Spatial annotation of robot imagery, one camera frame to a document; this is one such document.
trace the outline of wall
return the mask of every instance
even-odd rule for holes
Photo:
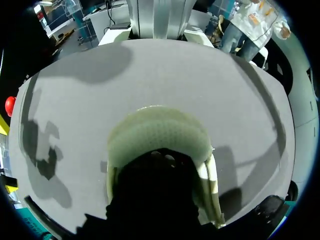
[[[215,16],[223,15],[226,19],[229,18],[235,0],[215,0],[208,11]]]

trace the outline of black object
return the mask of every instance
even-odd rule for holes
[[[215,2],[216,0],[197,0],[193,6],[194,10],[206,13],[208,8]]]
[[[130,22],[126,22],[126,23],[120,23],[120,24],[115,24],[110,26],[110,30],[115,30],[115,29],[128,29],[130,28],[131,23]]]
[[[52,53],[56,47],[48,38],[33,7],[27,8],[19,16],[9,16],[8,19],[4,20],[5,27],[1,28],[3,61],[0,73],[0,115],[10,125],[11,118],[5,111],[6,99],[17,96],[27,75],[31,77],[52,63]]]
[[[54,236],[60,236],[63,239],[70,238],[73,236],[73,233],[65,229],[51,217],[49,217],[33,200],[30,196],[24,198],[24,202],[27,204],[33,213],[39,218],[45,225],[50,233]]]
[[[100,7],[94,9],[94,10],[92,11],[92,14],[97,13],[97,12],[99,12],[99,11],[101,11],[101,8],[100,8]]]
[[[105,3],[105,0],[79,0],[83,9],[88,9],[99,4]]]

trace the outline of table surface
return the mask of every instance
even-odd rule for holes
[[[21,86],[9,135],[20,199],[30,195],[72,232],[84,213],[105,218],[107,136],[151,105],[207,128],[227,223],[269,195],[286,196],[295,133],[282,85],[212,47],[139,39],[66,56]]]

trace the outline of white chair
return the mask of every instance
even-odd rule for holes
[[[264,58],[264,62],[263,62],[263,65],[262,65],[262,69],[265,69],[265,65],[266,65],[266,62],[267,62],[267,58],[268,58],[268,49],[266,49],[266,47],[264,46],[263,48],[260,49],[259,53],[262,55],[262,57]]]

